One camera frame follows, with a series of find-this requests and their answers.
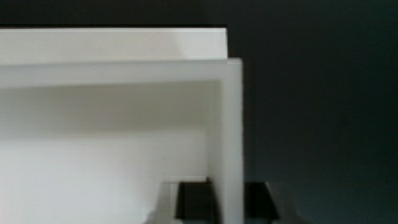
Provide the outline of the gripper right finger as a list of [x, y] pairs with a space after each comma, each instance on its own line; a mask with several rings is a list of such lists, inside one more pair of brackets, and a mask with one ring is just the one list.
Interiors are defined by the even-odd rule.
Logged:
[[296, 212], [282, 186], [247, 182], [243, 187], [245, 224], [296, 224]]

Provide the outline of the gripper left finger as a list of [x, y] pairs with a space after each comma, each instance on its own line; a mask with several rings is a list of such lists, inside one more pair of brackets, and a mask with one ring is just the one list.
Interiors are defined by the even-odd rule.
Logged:
[[220, 224], [220, 208], [209, 180], [165, 182], [147, 224]]

